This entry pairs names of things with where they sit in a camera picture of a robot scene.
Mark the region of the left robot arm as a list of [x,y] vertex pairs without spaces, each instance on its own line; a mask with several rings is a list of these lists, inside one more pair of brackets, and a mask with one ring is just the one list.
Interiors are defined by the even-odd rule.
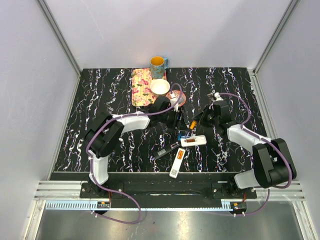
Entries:
[[98,198],[108,193],[109,155],[114,151],[122,134],[135,130],[153,128],[159,123],[175,127],[179,114],[180,97],[169,99],[159,96],[146,111],[129,114],[102,113],[90,128],[84,140],[86,153],[91,157],[89,178],[93,182],[91,192]]

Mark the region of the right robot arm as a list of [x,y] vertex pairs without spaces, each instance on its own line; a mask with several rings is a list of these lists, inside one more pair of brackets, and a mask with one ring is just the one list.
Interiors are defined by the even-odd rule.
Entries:
[[217,100],[206,105],[194,121],[207,128],[215,128],[219,135],[249,151],[253,157],[252,170],[238,173],[227,186],[228,194],[239,198],[247,188],[278,187],[296,179],[297,171],[286,141],[259,135],[241,125],[231,116],[229,105]]

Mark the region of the blue battery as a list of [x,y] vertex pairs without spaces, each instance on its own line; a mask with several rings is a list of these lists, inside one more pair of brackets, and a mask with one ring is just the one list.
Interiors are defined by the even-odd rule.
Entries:
[[189,138],[190,136],[188,136],[188,135],[179,135],[178,136],[178,140],[180,140],[180,139],[187,139],[187,138]]

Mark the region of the white remote with orange label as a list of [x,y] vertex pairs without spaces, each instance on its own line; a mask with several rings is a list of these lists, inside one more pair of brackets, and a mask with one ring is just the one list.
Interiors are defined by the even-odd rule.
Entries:
[[177,153],[175,155],[171,170],[169,172],[169,176],[171,178],[174,178],[174,179],[177,178],[179,170],[180,170],[180,167],[181,167],[181,164],[182,164],[182,161],[183,161],[183,158],[185,156],[185,152],[186,152],[186,150],[183,149],[183,148],[179,148],[177,150]]

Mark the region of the black remote control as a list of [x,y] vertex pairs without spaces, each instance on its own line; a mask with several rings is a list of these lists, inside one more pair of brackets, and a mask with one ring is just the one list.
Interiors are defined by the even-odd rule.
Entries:
[[176,141],[172,144],[169,144],[165,146],[164,148],[155,151],[152,156],[157,160],[160,159],[161,157],[167,155],[168,153],[172,152],[173,150],[179,148],[181,146],[181,143],[179,141]]

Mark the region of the white remote control with batteries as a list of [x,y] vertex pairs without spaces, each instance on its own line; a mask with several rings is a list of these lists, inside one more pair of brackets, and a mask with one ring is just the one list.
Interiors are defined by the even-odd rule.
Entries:
[[181,146],[184,147],[193,147],[193,146],[202,146],[207,144],[207,139],[205,135],[190,136],[180,139]]

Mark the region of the yellow handled screwdriver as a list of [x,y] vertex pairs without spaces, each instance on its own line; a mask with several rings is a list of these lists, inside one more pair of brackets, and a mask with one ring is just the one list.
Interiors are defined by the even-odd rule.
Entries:
[[197,125],[197,122],[193,120],[192,123],[191,123],[190,126],[189,126],[189,129],[190,129],[190,130],[193,130],[196,125]]

